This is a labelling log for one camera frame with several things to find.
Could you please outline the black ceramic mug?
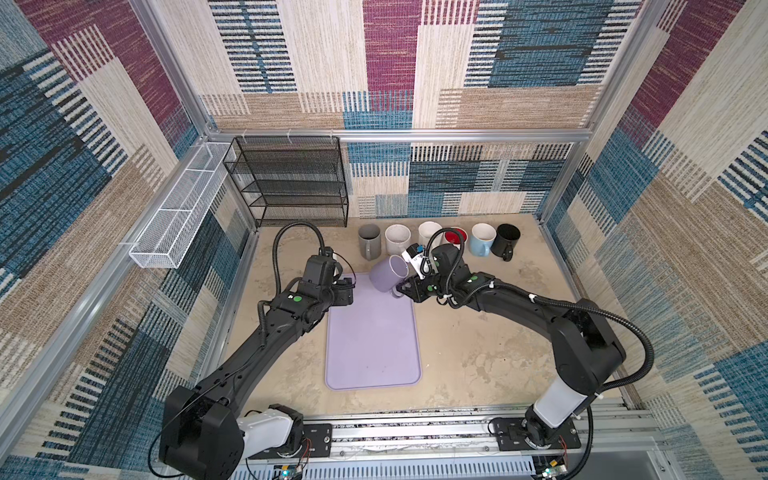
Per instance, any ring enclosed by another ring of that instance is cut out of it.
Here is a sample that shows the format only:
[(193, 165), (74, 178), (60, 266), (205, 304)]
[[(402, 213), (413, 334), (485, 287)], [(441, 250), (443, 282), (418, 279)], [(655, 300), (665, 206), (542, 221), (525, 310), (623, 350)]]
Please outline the black ceramic mug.
[(518, 227), (508, 223), (500, 224), (496, 229), (496, 238), (491, 245), (491, 253), (504, 262), (510, 262), (520, 238), (521, 231)]

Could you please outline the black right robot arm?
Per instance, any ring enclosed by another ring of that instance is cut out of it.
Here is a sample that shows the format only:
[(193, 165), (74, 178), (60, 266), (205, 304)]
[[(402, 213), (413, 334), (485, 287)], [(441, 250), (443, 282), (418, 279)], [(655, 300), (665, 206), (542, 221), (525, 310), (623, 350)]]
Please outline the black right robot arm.
[(550, 341), (557, 376), (525, 414), (526, 440), (534, 448), (555, 442), (566, 421), (594, 401), (626, 359), (593, 302), (547, 300), (486, 272), (472, 272), (454, 246), (437, 247), (396, 291), (416, 303), (435, 297), (455, 308), (495, 314)]

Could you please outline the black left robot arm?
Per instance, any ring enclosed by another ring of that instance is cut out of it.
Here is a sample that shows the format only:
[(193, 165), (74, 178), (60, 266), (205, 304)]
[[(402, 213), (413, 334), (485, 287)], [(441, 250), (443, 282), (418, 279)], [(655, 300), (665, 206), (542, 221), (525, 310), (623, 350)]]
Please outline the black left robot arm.
[(193, 479), (227, 479), (242, 459), (265, 450), (292, 457), (303, 451), (303, 416), (280, 404), (246, 415), (248, 398), (289, 346), (317, 326), (333, 306), (353, 301), (353, 283), (326, 247), (304, 274), (257, 308), (254, 333), (209, 376), (166, 398), (163, 427), (149, 457)]

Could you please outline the grey ceramic mug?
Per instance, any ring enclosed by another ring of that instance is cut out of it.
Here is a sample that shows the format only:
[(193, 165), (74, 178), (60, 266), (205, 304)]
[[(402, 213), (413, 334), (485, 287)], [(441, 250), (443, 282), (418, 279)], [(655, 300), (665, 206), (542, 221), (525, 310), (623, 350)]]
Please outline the grey ceramic mug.
[(378, 259), (382, 253), (381, 229), (376, 224), (365, 224), (358, 229), (361, 256), (367, 261)]

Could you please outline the light blue mug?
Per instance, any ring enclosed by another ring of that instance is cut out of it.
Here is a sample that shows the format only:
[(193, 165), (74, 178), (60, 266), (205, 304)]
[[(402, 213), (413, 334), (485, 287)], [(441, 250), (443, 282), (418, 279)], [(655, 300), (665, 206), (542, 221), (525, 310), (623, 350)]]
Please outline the light blue mug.
[(470, 253), (477, 257), (488, 257), (496, 239), (496, 229), (488, 223), (477, 223), (471, 228), (469, 237)]

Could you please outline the white patterned mug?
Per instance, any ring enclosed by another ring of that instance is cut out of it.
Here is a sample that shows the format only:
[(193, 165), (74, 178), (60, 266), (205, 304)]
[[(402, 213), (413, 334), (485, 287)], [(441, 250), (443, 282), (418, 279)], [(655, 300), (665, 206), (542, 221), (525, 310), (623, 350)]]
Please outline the white patterned mug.
[[(442, 229), (442, 226), (435, 221), (425, 221), (418, 226), (419, 244), (426, 247), (432, 236)], [(439, 246), (444, 242), (444, 234), (439, 234), (432, 241), (432, 246)]]

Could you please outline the purple ceramic mug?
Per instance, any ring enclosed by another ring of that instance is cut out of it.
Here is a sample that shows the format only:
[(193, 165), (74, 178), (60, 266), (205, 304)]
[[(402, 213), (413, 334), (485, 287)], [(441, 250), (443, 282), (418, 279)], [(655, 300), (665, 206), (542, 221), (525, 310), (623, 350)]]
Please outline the purple ceramic mug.
[(397, 285), (409, 275), (409, 267), (405, 260), (397, 255), (390, 255), (378, 262), (369, 273), (369, 280), (375, 290), (389, 293), (394, 298), (403, 297), (397, 290)]

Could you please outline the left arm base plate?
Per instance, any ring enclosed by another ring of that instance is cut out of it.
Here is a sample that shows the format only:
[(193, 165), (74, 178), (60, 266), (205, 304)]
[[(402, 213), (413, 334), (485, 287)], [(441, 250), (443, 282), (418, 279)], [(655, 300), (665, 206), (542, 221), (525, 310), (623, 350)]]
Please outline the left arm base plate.
[(310, 423), (294, 427), (289, 436), (290, 459), (315, 459), (330, 456), (333, 426), (331, 423)]

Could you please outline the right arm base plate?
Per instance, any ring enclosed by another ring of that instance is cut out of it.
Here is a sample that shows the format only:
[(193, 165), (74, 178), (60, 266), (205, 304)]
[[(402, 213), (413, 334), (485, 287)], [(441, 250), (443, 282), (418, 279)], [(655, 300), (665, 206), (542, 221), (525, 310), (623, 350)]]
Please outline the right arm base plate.
[(489, 433), (494, 437), (500, 451), (535, 451), (562, 449), (578, 450), (582, 438), (572, 419), (565, 421), (557, 430), (545, 428), (542, 444), (535, 443), (528, 428), (523, 425), (524, 417), (495, 417), (488, 424)]

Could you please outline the white ceramic mug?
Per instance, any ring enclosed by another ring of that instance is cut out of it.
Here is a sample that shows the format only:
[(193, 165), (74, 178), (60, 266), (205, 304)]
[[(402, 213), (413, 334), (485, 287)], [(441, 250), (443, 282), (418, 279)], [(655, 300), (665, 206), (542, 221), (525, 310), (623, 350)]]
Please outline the white ceramic mug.
[(460, 227), (451, 227), (445, 234), (445, 242), (456, 247), (459, 247), (462, 242), (466, 242), (468, 239), (467, 232)]

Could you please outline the cream speckled mug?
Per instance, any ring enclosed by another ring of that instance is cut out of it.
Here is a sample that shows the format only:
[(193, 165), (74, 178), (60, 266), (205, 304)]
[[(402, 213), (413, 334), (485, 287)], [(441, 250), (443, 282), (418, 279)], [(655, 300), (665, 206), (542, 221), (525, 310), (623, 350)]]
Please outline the cream speckled mug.
[(400, 256), (411, 245), (411, 237), (410, 228), (406, 225), (389, 225), (384, 232), (387, 253)]

